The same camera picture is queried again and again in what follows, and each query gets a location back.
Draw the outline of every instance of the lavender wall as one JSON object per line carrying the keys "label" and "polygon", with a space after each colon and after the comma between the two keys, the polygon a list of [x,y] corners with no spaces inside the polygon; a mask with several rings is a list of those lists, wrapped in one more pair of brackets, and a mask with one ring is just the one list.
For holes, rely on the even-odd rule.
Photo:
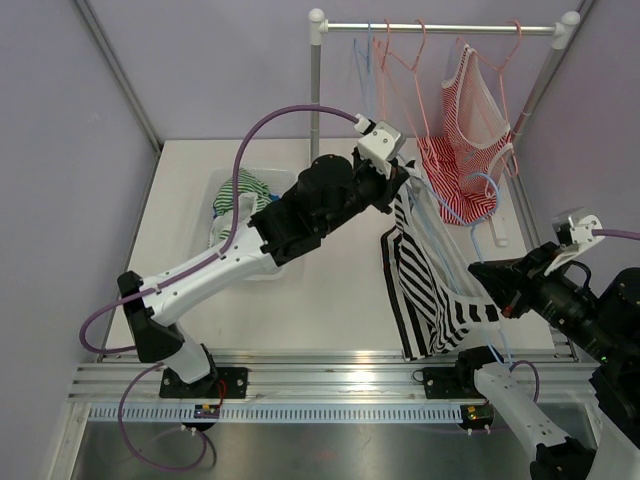
{"label": "lavender wall", "polygon": [[[605,228],[640,231],[640,3],[601,1],[584,25],[521,144],[537,223],[553,239],[551,218],[590,207]],[[638,266],[640,244],[608,239],[587,252],[593,284]]]}
{"label": "lavender wall", "polygon": [[35,479],[154,159],[70,1],[4,2],[0,64],[0,465]]}
{"label": "lavender wall", "polygon": [[[324,9],[342,21],[553,25],[578,0],[92,0],[110,39],[159,134],[164,138],[237,138],[264,114],[309,99],[309,10]],[[362,111],[352,34],[332,33],[323,47],[322,102]],[[366,34],[358,37],[366,39]],[[496,63],[514,37],[468,37]],[[421,63],[422,90],[434,129],[439,130],[443,80],[455,37],[430,36]],[[395,35],[393,44],[415,55],[420,35]],[[512,117],[522,108],[549,46],[527,37],[507,72]],[[395,68],[417,115],[412,76]],[[497,86],[495,74],[487,74]],[[397,102],[391,115],[407,129]],[[282,118],[265,136],[307,135],[304,114]],[[344,122],[322,120],[323,135],[353,135]]]}

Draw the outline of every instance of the clothing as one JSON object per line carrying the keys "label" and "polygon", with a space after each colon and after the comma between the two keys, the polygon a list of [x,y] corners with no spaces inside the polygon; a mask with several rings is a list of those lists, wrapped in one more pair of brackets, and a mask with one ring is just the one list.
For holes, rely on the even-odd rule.
{"label": "clothing", "polygon": [[[269,195],[269,186],[251,175],[244,168],[240,168],[238,173],[238,194],[256,193],[257,194],[257,211],[262,210],[269,203],[271,198]],[[230,178],[222,184],[218,195],[213,201],[213,216],[224,215],[233,208],[233,182]]]}
{"label": "clothing", "polygon": [[409,180],[394,200],[395,227],[381,239],[384,275],[408,360],[456,348],[500,316],[440,219],[431,195]]}
{"label": "clothing", "polygon": [[[269,186],[241,168],[238,175],[238,225],[249,221],[251,216],[272,202]],[[229,238],[233,220],[233,183],[232,179],[222,184],[213,201],[213,224],[209,234],[208,248]]]}
{"label": "clothing", "polygon": [[[435,191],[467,223],[495,207],[491,186],[473,174],[487,174],[498,184],[513,153],[511,126],[484,83],[478,61],[477,52],[465,45],[456,74],[442,84],[445,135],[419,140]],[[442,208],[441,214],[445,222],[459,224]]]}

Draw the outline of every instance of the stainless steel floor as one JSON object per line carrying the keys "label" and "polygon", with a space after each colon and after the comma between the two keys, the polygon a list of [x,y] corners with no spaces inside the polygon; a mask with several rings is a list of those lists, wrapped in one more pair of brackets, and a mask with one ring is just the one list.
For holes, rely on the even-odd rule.
{"label": "stainless steel floor", "polygon": [[[584,445],[593,446],[581,408],[544,409]],[[143,445],[170,426],[132,423],[127,430],[134,445]],[[451,425],[219,424],[208,431],[218,453],[215,468],[209,452],[201,467],[176,475],[157,472],[133,459],[117,424],[96,422],[87,425],[73,479],[530,479],[524,451],[511,432],[467,437],[459,431]],[[154,461],[180,466],[196,458],[199,445],[199,440],[177,433],[145,447],[143,453]]]}

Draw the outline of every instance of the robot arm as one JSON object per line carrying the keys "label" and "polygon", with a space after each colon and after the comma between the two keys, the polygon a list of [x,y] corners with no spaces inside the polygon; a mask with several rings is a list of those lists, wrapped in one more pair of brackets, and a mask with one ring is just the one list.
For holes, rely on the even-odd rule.
{"label": "robot arm", "polygon": [[[487,363],[475,369],[475,387],[534,460],[534,480],[640,478],[640,268],[623,270],[596,297],[588,286],[588,268],[573,260],[597,243],[592,228],[599,228],[596,217],[566,212],[554,222],[559,245],[549,242],[521,259],[469,266],[505,317],[533,309],[600,363],[591,378],[605,414],[595,459],[557,427],[546,429],[544,415],[514,390],[502,367]],[[566,278],[571,265],[587,273],[584,285]]]}
{"label": "robot arm", "polygon": [[204,345],[179,326],[184,313],[239,280],[268,274],[320,247],[324,237],[370,205],[391,212],[389,204],[409,177],[395,159],[404,136],[385,122],[363,117],[356,129],[364,136],[353,151],[353,164],[336,155],[315,159],[281,199],[238,228],[221,258],[164,289],[157,285],[216,254],[218,247],[157,275],[126,272],[118,278],[123,297],[156,290],[123,307],[140,361],[162,361],[185,387],[209,391],[217,379],[215,364]]}

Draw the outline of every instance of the white table surface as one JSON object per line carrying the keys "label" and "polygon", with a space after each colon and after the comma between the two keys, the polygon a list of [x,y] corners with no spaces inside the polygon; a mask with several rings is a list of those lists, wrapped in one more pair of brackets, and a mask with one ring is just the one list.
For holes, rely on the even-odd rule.
{"label": "white table surface", "polygon": [[[413,142],[403,151],[415,154]],[[143,277],[176,266],[205,250],[211,227],[212,171],[230,167],[239,140],[175,140],[164,146],[136,239],[129,269]],[[351,159],[354,139],[326,139],[320,153]],[[254,140],[244,166],[286,169],[308,166],[304,139]],[[477,228],[485,259],[526,253],[508,189],[502,188],[497,215],[504,218],[509,246],[493,243],[488,223]],[[196,339],[213,349],[240,350],[382,350],[401,351],[389,304],[380,253],[380,236],[393,216],[369,208],[323,240],[322,247],[287,265],[285,275],[267,282],[243,281],[205,300],[180,320]],[[477,260],[464,227],[449,226],[465,257]],[[506,320],[504,331],[516,352],[552,352],[547,324],[536,314]],[[495,345],[501,345],[496,332]],[[113,319],[107,347],[132,344],[124,314]],[[478,332],[464,346],[484,344]]]}

